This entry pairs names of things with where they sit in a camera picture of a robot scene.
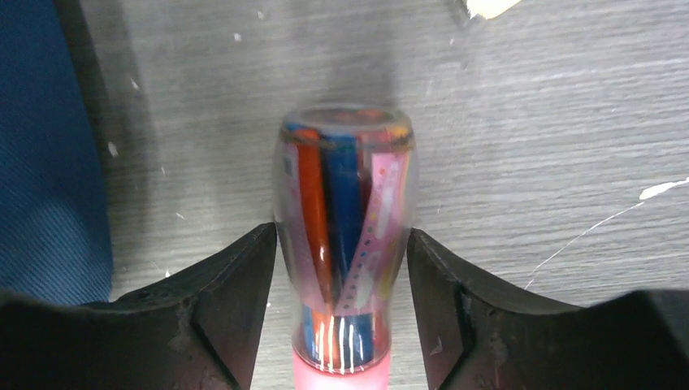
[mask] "blue fabric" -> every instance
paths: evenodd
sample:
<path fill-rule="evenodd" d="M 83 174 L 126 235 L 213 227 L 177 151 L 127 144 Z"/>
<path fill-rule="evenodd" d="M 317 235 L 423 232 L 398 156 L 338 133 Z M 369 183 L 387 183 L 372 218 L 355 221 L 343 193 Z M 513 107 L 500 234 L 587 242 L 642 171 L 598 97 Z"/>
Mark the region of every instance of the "blue fabric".
<path fill-rule="evenodd" d="M 98 153 L 51 0 L 0 1 L 0 288 L 107 301 Z"/>

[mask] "pink bottle base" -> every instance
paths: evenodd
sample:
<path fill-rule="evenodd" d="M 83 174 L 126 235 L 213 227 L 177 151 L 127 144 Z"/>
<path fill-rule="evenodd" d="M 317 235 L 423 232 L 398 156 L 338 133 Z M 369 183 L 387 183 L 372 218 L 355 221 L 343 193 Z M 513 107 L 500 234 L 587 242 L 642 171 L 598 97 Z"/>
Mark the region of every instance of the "pink bottle base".
<path fill-rule="evenodd" d="M 356 374 L 336 375 L 316 370 L 292 352 L 294 384 L 297 390 L 387 390 L 390 378 L 390 353 L 376 366 Z"/>

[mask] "gray wooden table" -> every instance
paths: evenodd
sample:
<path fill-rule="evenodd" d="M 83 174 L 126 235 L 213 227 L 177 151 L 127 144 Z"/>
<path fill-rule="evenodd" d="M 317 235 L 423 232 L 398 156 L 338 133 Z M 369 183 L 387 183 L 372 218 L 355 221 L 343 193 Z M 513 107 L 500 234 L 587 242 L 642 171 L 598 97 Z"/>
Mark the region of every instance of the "gray wooden table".
<path fill-rule="evenodd" d="M 83 7 L 102 68 L 86 98 L 115 297 L 268 220 L 280 116 L 321 98 L 405 110 L 421 156 L 417 226 L 508 281 L 582 305 L 689 285 L 689 185 L 637 206 L 689 176 L 689 2 L 522 0 L 469 25 L 452 0 Z M 390 386 L 405 390 L 426 387 L 408 279 L 403 268 Z M 269 301 L 253 388 L 288 388 L 281 257 Z"/>

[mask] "white scratch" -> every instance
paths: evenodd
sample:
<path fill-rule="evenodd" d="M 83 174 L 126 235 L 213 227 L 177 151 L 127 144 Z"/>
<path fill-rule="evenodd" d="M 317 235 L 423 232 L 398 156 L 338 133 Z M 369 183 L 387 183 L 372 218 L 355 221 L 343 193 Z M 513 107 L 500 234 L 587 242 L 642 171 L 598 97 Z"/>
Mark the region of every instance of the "white scratch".
<path fill-rule="evenodd" d="M 428 356 L 437 355 L 441 352 L 443 352 L 443 341 L 440 339 L 440 336 L 438 336 L 438 345 L 435 346 L 435 348 L 431 351 L 431 353 L 429 353 Z"/>
<path fill-rule="evenodd" d="M 524 287 L 524 289 L 525 289 L 525 290 L 528 289 L 529 286 L 531 286 L 531 284 L 534 283 L 534 280 L 535 280 L 535 273 L 536 273 L 542 266 L 546 265 L 546 264 L 547 264 L 549 261 L 551 261 L 555 256 L 557 256 L 558 254 L 560 254 L 563 250 L 567 249 L 567 248 L 568 248 L 570 245 L 572 245 L 576 240 L 582 238 L 583 236 L 586 236 L 586 235 L 587 235 L 589 232 L 591 232 L 593 229 L 598 228 L 600 225 L 602 225 L 603 223 L 608 222 L 610 219 L 617 218 L 618 216 L 625 214 L 627 211 L 631 211 L 631 210 L 633 210 L 633 209 L 635 209 L 635 208 L 637 208 L 637 207 L 643 205 L 643 204 L 645 203 L 646 200 L 651 199 L 652 197 L 656 197 L 656 196 L 658 196 L 658 195 L 664 193 L 665 191 L 668 191 L 669 189 L 673 189 L 673 188 L 675 188 L 675 187 L 678 187 L 678 186 L 684 185 L 684 184 L 689 184 L 689 177 L 687 177 L 685 180 L 680 180 L 680 181 L 669 181 L 669 182 L 667 182 L 667 183 L 657 184 L 657 185 L 654 185 L 654 186 L 652 186 L 652 187 L 646 188 L 646 189 L 645 189 L 644 191 L 642 191 L 641 194 L 639 195 L 639 200 L 640 200 L 639 203 L 637 203 L 637 204 L 635 204 L 635 205 L 633 205 L 633 206 L 631 206 L 631 207 L 627 207 L 625 210 L 622 210 L 622 211 L 620 211 L 620 212 L 618 212 L 618 213 L 616 213 L 616 214 L 610 215 L 608 218 L 603 219 L 603 220 L 600 221 L 599 223 L 596 223 L 595 225 L 591 226 L 591 227 L 588 228 L 586 231 L 584 231 L 582 234 L 580 234 L 580 235 L 576 236 L 575 238 L 573 238 L 572 240 L 570 240 L 570 242 L 568 242 L 565 246 L 563 246 L 562 248 L 560 248 L 560 250 L 558 250 L 557 252 L 553 253 L 552 256 L 550 256 L 549 258 L 546 258 L 542 263 L 540 263 L 538 266 L 536 266 L 536 268 L 534 268 L 534 270 L 531 272 L 531 274 L 533 275 L 533 278 L 531 278 L 531 280 L 529 281 L 529 283 L 526 284 L 526 286 Z"/>
<path fill-rule="evenodd" d="M 108 142 L 108 151 L 113 158 L 119 156 L 119 153 L 117 153 L 117 145 L 113 144 L 112 142 Z"/>

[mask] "red pencil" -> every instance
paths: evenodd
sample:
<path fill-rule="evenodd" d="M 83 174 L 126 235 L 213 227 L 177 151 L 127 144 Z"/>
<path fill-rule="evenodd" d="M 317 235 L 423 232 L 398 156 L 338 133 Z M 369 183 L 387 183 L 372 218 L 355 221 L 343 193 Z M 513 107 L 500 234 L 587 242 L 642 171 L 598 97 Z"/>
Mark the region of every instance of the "red pencil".
<path fill-rule="evenodd" d="M 299 137 L 317 141 L 315 130 L 300 129 Z M 299 153 L 299 185 L 301 188 L 301 208 L 306 225 L 306 238 L 309 241 L 314 267 L 328 313 L 312 311 L 317 353 L 323 366 L 340 368 L 340 348 L 337 340 L 337 324 L 333 316 L 335 297 L 332 283 L 332 260 L 327 232 L 327 211 L 323 190 L 320 150 L 316 145 L 297 144 Z"/>

